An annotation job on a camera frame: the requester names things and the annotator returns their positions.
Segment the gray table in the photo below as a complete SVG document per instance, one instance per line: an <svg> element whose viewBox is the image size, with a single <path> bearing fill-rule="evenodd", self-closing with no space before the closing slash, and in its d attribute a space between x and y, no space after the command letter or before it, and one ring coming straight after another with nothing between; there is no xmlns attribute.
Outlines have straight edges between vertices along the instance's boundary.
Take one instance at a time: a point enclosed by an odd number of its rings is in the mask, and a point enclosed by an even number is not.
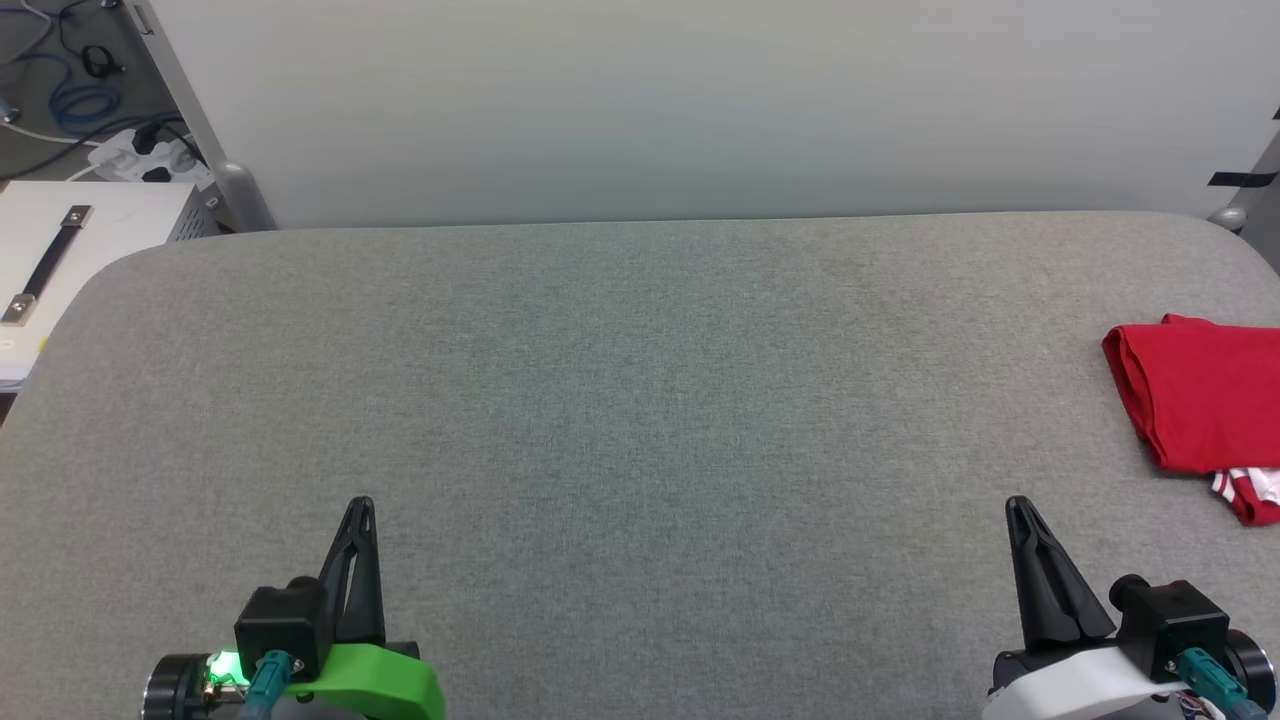
<svg viewBox="0 0 1280 720"><path fill-rule="evenodd" d="M1002 502L1093 587L1280 647L1280 533L1155 471L1098 342L1280 325L1157 214L307 231L91 283L0 429L0 715L125 717L379 503L453 719L977 716L1020 644Z"/></svg>

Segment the black tape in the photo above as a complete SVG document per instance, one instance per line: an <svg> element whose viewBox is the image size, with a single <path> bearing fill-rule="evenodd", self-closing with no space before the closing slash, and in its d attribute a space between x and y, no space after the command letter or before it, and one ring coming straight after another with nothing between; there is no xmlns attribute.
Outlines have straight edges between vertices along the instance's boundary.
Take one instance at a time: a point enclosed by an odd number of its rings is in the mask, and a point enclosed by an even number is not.
<svg viewBox="0 0 1280 720"><path fill-rule="evenodd" d="M1271 184L1280 173L1213 173L1208 184L1211 187L1266 187Z"/></svg>

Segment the blue cable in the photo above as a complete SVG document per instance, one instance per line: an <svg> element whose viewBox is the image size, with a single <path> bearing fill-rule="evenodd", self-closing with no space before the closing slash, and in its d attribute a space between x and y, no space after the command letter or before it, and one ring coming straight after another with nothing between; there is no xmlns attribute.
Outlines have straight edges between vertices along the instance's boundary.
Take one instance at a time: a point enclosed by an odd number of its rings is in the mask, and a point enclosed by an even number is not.
<svg viewBox="0 0 1280 720"><path fill-rule="evenodd" d="M283 650L273 650L262 656L261 665L253 671L248 692L244 693L244 706L239 720L271 720L271 708L289 687L293 675L293 660Z"/></svg>
<svg viewBox="0 0 1280 720"><path fill-rule="evenodd" d="M54 86L54 92L49 96L49 114L67 135L79 137L84 135L86 128L76 126L100 124L120 108L120 92L114 87L106 85L72 86L72 65L58 55L28 53L18 58L18 61L28 60L52 60L65 70L63 79Z"/></svg>

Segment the white cable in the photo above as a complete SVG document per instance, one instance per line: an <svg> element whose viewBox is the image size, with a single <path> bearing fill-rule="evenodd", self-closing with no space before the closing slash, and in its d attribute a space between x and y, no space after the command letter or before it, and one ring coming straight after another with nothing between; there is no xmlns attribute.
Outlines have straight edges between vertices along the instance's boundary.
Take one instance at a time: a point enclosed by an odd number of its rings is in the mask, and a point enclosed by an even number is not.
<svg viewBox="0 0 1280 720"><path fill-rule="evenodd" d="M79 142L78 140L72 138L72 137L52 137L52 136L49 136L49 135L40 135L38 132L31 132L29 129L20 128L20 127L18 127L18 126L15 126L13 123L0 123L0 127L9 128L13 132L17 132L17 133L20 133L20 135L26 135L27 137L33 137L36 140L44 140L45 142L61 142L63 145L76 145L77 142ZM101 142L95 142L92 140L86 140L84 142L81 142L81 145L88 145L90 147L101 147L102 146Z"/></svg>
<svg viewBox="0 0 1280 720"><path fill-rule="evenodd" d="M81 179L82 177L92 173L96 169L97 169L97 165L90 165L90 167L84 168L83 170L77 172L74 176L67 178L64 182L76 182L76 181Z"/></svg>
<svg viewBox="0 0 1280 720"><path fill-rule="evenodd" d="M32 15L36 15L37 18L45 20L45 28L41 29L38 33L36 33L36 37L31 38L31 42L23 45L22 50L18 50L17 53L5 58L4 60L0 60L0 65L8 65L9 63L29 53L32 47L40 45L40 42L45 40L45 37L49 35L49 31L54 29L54 19L46 15L45 13L41 13L40 10L32 8L28 0L22 0L22 6Z"/></svg>

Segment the black cable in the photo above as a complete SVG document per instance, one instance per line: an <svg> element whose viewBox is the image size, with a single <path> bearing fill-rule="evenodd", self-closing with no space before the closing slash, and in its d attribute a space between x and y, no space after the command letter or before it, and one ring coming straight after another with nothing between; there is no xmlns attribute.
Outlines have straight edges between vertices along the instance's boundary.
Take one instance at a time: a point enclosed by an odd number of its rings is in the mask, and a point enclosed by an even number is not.
<svg viewBox="0 0 1280 720"><path fill-rule="evenodd" d="M192 145L184 133L169 127L168 123L173 122L183 122L183 119L160 119L140 129L137 135L133 136L133 149L137 150L140 155L150 155L151 150L156 146L156 136L160 135L160 131L168 131L169 135L177 137L179 142L187 146L187 151L191 152L191 156L195 160L202 163L207 168L209 163L205 163L205 156L200 152L200 149Z"/></svg>
<svg viewBox="0 0 1280 720"><path fill-rule="evenodd" d="M111 73L124 72L124 67L115 63L115 55L111 55L111 51L101 45L86 45L84 47L81 47L79 51L76 51L67 45L67 36L63 33L63 20L70 17L72 8L83 5L84 3L88 3L88 0L76 0L61 10L58 10L58 44L61 45L63 50L67 53L79 58L81 65L84 67L84 72L88 73L88 77L91 78L102 79ZM101 61L92 58L95 51L102 54Z"/></svg>
<svg viewBox="0 0 1280 720"><path fill-rule="evenodd" d="M54 163L61 160L63 158L70 155L72 152L76 151L77 147L82 147L86 142L88 142L90 140L93 140L95 137L97 137L100 135L106 135L109 132L119 132L122 129L133 127L133 126L140 124L140 123L154 123L154 122L157 122L160 119L164 119L164 120L178 120L178 119L182 119L182 118L179 118L177 115L159 115L159 117L151 117L151 118L140 118L140 117L118 118L115 120L111 120L111 122L106 123L105 126L100 126L99 128L90 131L88 135L86 135L84 137L77 140L74 143L68 145L67 147L59 150L58 152L54 152L49 158L45 158L44 160L36 163L35 165L32 165L29 168L23 168L22 170L18 170L17 173L6 173L6 174L0 176L0 182L8 182L8 181L12 181L12 179L18 179L20 177L29 176L31 173L35 173L36 170L42 170L42 169L47 168L49 165L52 165Z"/></svg>
<svg viewBox="0 0 1280 720"><path fill-rule="evenodd" d="M161 128L169 131L169 135L177 137L178 142L182 142L183 145L187 146L187 151L191 152L191 156L195 158L196 160L200 160L207 168L209 163L205 163L205 156L204 156L204 154L200 152L200 149L196 147L195 145L192 145L191 141L187 140L186 135L183 135L183 133L173 129L172 127L169 127L169 123L172 123L172 122L173 120L157 120L156 124L160 126Z"/></svg>

